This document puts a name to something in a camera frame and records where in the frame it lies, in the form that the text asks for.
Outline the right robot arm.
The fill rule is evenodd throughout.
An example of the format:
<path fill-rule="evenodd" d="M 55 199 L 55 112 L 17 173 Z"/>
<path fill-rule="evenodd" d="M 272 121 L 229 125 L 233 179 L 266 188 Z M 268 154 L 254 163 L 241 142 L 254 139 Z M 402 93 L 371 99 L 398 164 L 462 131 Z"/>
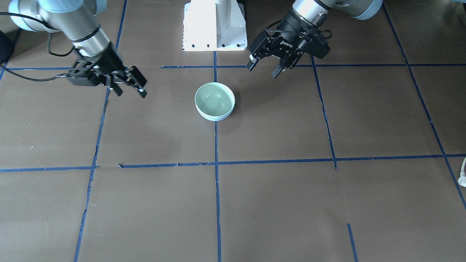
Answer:
<path fill-rule="evenodd" d="M 142 98 L 146 78 L 136 66 L 125 67 L 121 55 L 104 32 L 96 15 L 107 7 L 106 0 L 12 0 L 9 16 L 21 29 L 33 32 L 63 32 L 78 58 L 66 78 L 76 86 L 102 85 L 121 96 L 120 83 L 136 89 Z"/>

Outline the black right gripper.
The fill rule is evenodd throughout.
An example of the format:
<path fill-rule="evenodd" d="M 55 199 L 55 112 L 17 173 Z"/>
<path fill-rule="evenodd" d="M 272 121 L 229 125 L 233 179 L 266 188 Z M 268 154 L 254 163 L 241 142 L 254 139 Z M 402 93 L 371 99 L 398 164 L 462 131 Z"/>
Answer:
<path fill-rule="evenodd" d="M 67 79 L 78 86 L 106 85 L 118 97 L 123 91 L 117 83 L 125 83 L 136 89 L 142 98 L 147 96 L 145 90 L 147 79 L 136 66 L 126 69 L 113 43 L 109 43 L 97 55 L 82 55 L 81 58 L 76 59 L 67 73 Z"/>

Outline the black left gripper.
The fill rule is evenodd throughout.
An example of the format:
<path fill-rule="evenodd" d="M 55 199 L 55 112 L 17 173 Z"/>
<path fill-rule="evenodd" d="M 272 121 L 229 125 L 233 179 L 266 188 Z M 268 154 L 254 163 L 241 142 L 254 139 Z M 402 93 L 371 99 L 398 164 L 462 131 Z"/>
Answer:
<path fill-rule="evenodd" d="M 246 68 L 252 71 L 263 58 L 276 56 L 280 62 L 271 73 L 276 79 L 281 72 L 294 68 L 305 53 L 321 59 L 330 50 L 328 38 L 324 37 L 318 26 L 308 24 L 295 11 L 290 10 L 281 20 L 259 32 L 249 46 Z"/>

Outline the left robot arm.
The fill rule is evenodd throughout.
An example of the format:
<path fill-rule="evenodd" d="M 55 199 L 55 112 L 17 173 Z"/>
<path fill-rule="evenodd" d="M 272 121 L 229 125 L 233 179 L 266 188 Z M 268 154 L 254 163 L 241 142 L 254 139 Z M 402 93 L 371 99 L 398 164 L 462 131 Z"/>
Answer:
<path fill-rule="evenodd" d="M 261 30 L 249 46 L 250 60 L 246 65 L 253 70 L 263 58 L 279 59 L 272 71 L 273 78 L 292 69 L 304 54 L 316 58 L 328 55 L 330 30 L 320 30 L 328 13 L 336 8 L 358 20 L 373 17 L 382 6 L 381 0 L 296 0 L 286 15 Z"/>

